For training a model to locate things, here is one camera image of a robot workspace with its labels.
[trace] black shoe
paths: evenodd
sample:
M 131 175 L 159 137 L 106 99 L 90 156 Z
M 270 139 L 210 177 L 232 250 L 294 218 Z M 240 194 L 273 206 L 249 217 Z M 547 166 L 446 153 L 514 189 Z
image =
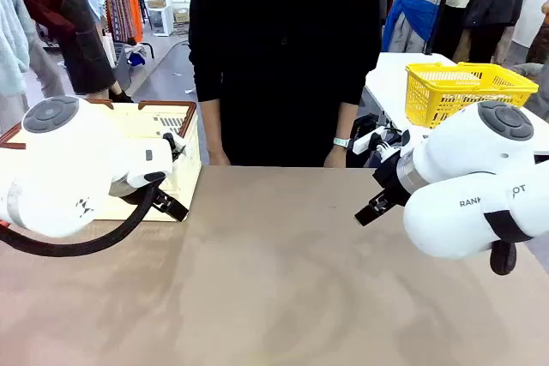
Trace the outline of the black shoe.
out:
M 135 103 L 124 90 L 120 94 L 116 94 L 112 89 L 109 89 L 109 99 L 112 100 L 112 103 Z

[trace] table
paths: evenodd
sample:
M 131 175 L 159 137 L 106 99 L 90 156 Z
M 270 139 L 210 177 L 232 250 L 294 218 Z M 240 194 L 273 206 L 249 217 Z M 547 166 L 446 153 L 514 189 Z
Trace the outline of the table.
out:
M 354 222 L 377 192 L 368 170 L 206 167 L 183 224 L 75 259 L 1 246 L 1 363 L 545 364 L 549 278 L 528 250 L 506 278 L 487 254 L 423 255 L 399 208 Z
M 428 135 L 431 131 L 411 124 L 406 116 L 407 71 L 410 63 L 437 63 L 455 66 L 447 57 L 438 54 L 430 56 L 423 53 L 381 53 L 377 68 L 366 76 L 366 86 L 372 98 L 385 115 L 399 129 L 411 129 Z M 522 108 L 534 125 L 534 147 L 538 154 L 549 154 L 549 123 Z

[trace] black shirt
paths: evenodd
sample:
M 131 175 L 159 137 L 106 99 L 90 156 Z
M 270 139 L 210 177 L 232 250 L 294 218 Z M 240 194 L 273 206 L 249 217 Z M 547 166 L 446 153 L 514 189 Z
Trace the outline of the black shirt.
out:
M 221 101 L 229 159 L 250 164 L 249 140 L 252 164 L 293 165 L 286 149 L 310 157 L 296 140 L 325 157 L 340 103 L 357 105 L 376 67 L 380 27 L 379 0 L 191 0 L 196 91 Z

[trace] gray circular cap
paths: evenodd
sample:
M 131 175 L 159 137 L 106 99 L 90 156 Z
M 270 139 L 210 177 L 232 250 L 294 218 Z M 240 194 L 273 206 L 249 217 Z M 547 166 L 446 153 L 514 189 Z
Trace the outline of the gray circular cap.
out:
M 480 119 L 496 132 L 512 141 L 527 141 L 534 136 L 534 126 L 524 113 L 502 102 L 479 103 Z
M 23 119 L 23 127 L 30 133 L 47 133 L 61 128 L 78 112 L 79 102 L 72 96 L 43 100 Z

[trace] watch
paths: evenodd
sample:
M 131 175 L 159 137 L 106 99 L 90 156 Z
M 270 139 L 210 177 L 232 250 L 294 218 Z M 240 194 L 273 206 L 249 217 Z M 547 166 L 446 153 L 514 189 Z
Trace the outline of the watch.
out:
M 354 140 L 353 139 L 340 139 L 336 137 L 334 139 L 334 144 L 336 146 L 344 147 L 347 150 L 353 149 Z

